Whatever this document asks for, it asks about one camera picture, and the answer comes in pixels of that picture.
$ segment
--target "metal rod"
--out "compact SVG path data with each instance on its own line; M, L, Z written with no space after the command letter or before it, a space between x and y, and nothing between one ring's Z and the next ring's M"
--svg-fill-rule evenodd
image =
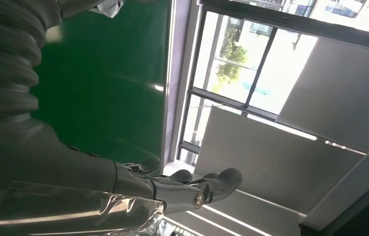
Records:
M245 112L247 114L251 114L254 116L258 116L267 120L271 120L271 121L275 121L277 118L276 114L273 114L271 112L268 111L264 111L261 110L259 108L253 107L253 106L249 106L248 108L244 107L244 103L218 95L216 93L213 92L209 92L200 88L193 88L191 90L188 91L189 94L192 95L196 95L208 100L211 100L213 102L219 103L219 104L223 104L223 105L227 105L228 107L234 108L236 110Z
M255 91L255 87L257 87L257 82L258 82L258 79L260 78L261 70L263 70L264 63L266 62L267 55L269 54L269 51L272 47L272 44L273 44L273 41L275 39L276 33L277 33L277 28L274 27L273 30L272 30L272 33L270 34L269 41L267 41L266 48L264 49L264 52L263 52L263 57L261 58L260 64L258 65L257 72L255 73L255 76L254 76L254 81L252 82L250 91L248 93L247 101L245 103L246 108L249 105L249 102L252 98L252 94Z
M233 61L230 61L230 60L227 60L227 59L223 59L223 58L215 57L215 60L223 61L223 62L225 62L225 63L229 63L229 64L232 64L232 65L236 65L236 66L239 66L239 67L242 67L242 68L248 69L248 70L254 70L254 71L256 71L256 70L257 70L257 68L253 68L253 67L248 67L248 66L245 66L245 65L241 65L241 64L239 64L239 63L236 63L236 62L233 62Z

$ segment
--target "glass pane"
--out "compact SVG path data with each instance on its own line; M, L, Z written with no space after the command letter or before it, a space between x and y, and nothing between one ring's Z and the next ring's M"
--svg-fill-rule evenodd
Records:
M369 0L235 0L369 31Z
M196 165L198 157L199 155L194 152L188 151L183 148L180 150L179 160L185 162L186 164L189 164L192 166Z
M313 36L278 29L249 104L279 114L316 41Z
M192 95L190 98L189 111L187 113L186 127L184 129L185 141L198 146L202 145L203 136L205 135L205 129L208 124L212 106L219 107L239 115L241 114L241 111L237 109Z
M193 85L245 103L271 31L208 12Z

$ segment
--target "gray wall panel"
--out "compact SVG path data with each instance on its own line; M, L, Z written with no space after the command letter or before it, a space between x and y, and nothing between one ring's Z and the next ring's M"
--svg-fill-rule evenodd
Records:
M277 121L369 151L369 49L319 39Z
M208 206L273 236L300 236L298 213L241 192Z
M369 191L369 154L306 216L303 224L324 229Z
M361 159L237 114L212 108L195 172L235 167L241 190L307 214Z

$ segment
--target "light strip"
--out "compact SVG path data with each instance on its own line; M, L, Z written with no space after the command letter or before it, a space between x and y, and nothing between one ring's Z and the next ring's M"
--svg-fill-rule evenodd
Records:
M173 224L175 224L175 225L177 225L177 226L179 226L179 227L181 227L181 228L183 228L183 229L185 229L185 230L187 230L187 231L189 231L189 232L191 232L191 233L194 233L195 235L198 235L198 236L204 236L203 234L198 233L198 232L196 232L195 230L193 230L193 229L191 229L191 228L189 228L189 227L186 227L186 226L184 226L184 225L180 224L179 222L176 222L176 221L174 221L174 220L172 220L172 219L170 219L170 218L164 217L164 219L165 219L165 220L167 220L167 221L170 221L170 223L173 223Z
M42 236L42 235L72 235L72 234L84 234L84 233L100 233L100 232L113 232L119 229L111 230L93 230L93 231L76 231L76 232L63 232L63 233L41 233L41 234L29 234L32 236Z
M291 133L291 134L295 134L295 135L298 135L298 136L301 136L301 137L304 137L304 138L307 138L307 139L310 139L310 140L314 140L314 141L317 140L316 136L313 136L311 134L296 130L294 128L287 127L285 125L282 125L282 124L279 124L279 123L276 123L276 122L273 122L273 121L270 121L270 120L267 120L267 119L263 119L263 118L260 118L260 117L254 116L254 115L248 115L247 117L249 119L253 119L253 120L261 122L263 124L273 126L274 128L286 131L286 132Z
M248 195L248 196L250 196L250 197L252 197L252 198L256 198L256 199L258 199L258 200L262 200L263 202L266 202L266 203L272 204L272 205L274 205L274 206L277 206L277 207L283 208L283 209L285 209L285 210L289 210L289 211L291 211L291 212L297 213L297 214L299 214L299 216L300 216L300 217L303 217L303 218L305 218L305 217L306 217L306 215L305 215L305 214L303 214L303 213L300 213L300 212L298 212L298 211L295 211L295 210L293 210L293 209L287 208L287 207L285 207L285 206L281 206L281 205L279 205L279 204L276 204L276 203L273 203L273 202L267 201L267 200L265 200L265 199L262 199L262 198L259 198L259 197L257 197L257 196L254 196L254 195L252 195L252 194L249 194L249 193L246 193L246 192L244 192L244 191L241 191L241 190L239 190L239 189L236 189L235 191L240 192L240 193L243 193L243 194L245 194L245 195Z
M259 233L259 234L262 234L262 235L264 235L264 236L271 236L270 234L268 234L268 233L266 233L266 232L264 232L264 231L261 231L261 230L259 230L258 228L255 228L255 227L253 227L253 226L251 226L251 225L249 225L249 224L247 224L247 223L244 223L244 222L242 222L241 220L238 220L238 219L236 219L236 218L234 218L234 217L232 217L232 216L230 216L230 215L227 215L227 214L225 214L225 213L223 213L223 212L221 212L221 211L219 211L219 210L215 210L215 209L213 209L213 208L212 208L212 207L210 207L210 206L203 205L203 207L204 207L204 208L206 208L206 209L208 209L208 210L210 210L210 211L212 211L212 212L215 212L216 214L221 215L221 216L223 216L223 217L225 217L225 218L227 218L227 219L229 219L229 220L232 220L232 221L234 221L235 223L238 223L238 224L240 224L240 225L242 225L242 226L244 226L244 227L246 227L246 228L249 228L250 230L255 231L255 232Z
M232 231L230 229L227 229L227 228L225 228L225 227L223 227L223 226L221 226L221 225L219 225L219 224L217 224L217 223L215 223L213 221L210 221L210 220L206 219L205 217L202 217L200 215L197 215L197 214L195 214L195 213L193 213L191 211L186 211L186 212L189 213L189 214L191 214L191 215L193 215L194 217L199 218L199 219L205 221L206 223L209 223L209 224L211 224L211 225L213 225L213 226L215 226L217 228L220 228L220 229L224 230L225 232L228 232L228 233L230 233L230 234L232 234L234 236L242 236L242 235L237 234L236 232L234 232L234 231Z

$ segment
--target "window frame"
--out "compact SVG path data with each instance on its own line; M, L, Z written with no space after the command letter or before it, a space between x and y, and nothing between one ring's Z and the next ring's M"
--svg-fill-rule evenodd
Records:
M282 10L286 4L290 4L290 2L288 0L283 1L282 6L281 6ZM311 6L308 5L307 7L313 8L315 4L316 4L316 1L312 1L312 5ZM213 92L209 92L205 90L206 86L204 86L203 88L196 88L193 86L195 74L196 74L196 65L198 63L198 57L199 57L200 46L201 46L201 41L202 41L202 34L203 34L206 15L208 11L217 13L219 15L218 22L222 21L224 15L227 15L228 17L233 17L233 18L237 18L240 20L251 21L254 23L273 27L272 32L269 36L269 41L267 43L266 50L264 51L263 57L257 68L257 73L251 85L246 103L242 103L242 102L232 100L230 98L215 94ZM195 32L196 34L195 42L196 43L195 43L195 50L193 53L193 60L190 62L191 63L190 79L189 79L189 83L187 84L185 88L186 89L185 104L184 104L183 116L181 117L182 119L181 129L179 129L180 130L179 140L178 140L178 145L177 145L178 149L176 152L176 156L174 157L175 159L178 159L180 157L182 149L186 149L187 151L189 151L190 153L193 153L194 155L198 155L200 153L200 147L198 145L192 144L184 140L186 119L187 119L187 113L189 110L191 95L199 96L201 98L200 103L203 103L204 99L208 99L212 102L224 104L231 108L238 109L242 111L242 114L241 114L242 116L247 116L248 114L250 114L250 115L258 116L261 118L265 118L273 122L276 121L276 118L277 118L276 114L253 107L249 105L249 102L252 98L253 93L255 92L255 88L256 88L258 79L260 77L262 67L265 63L268 51L271 48L271 45L274 40L274 36L276 35L276 32L278 29L288 30L288 31L298 33L299 34L298 36L300 36L300 34L306 34L306 35L311 35L311 36L329 38L329 39L333 39L336 41L341 41L341 42L369 48L369 32L361 31L358 29L354 29L354 28L350 28L350 27L346 27L342 25L329 24L329 23L322 22L319 20L306 18L306 17L298 16L298 15L292 15L292 14L281 12L281 11L261 8L261 7L254 6L254 5L247 5L245 3L240 3L236 1L200 0L199 19L200 20L196 24L196 32ZM219 34L220 25L221 24L217 24L217 29L215 32L216 34ZM213 48L211 50L211 55L209 59L210 61L208 63L208 69L206 73L207 77L211 73L213 61L215 59L220 59L220 58L215 57L215 51L217 47L217 38L218 36L216 36L216 39L214 39ZM323 139L321 137L317 137L317 140L322 141L322 142L326 141L326 139Z

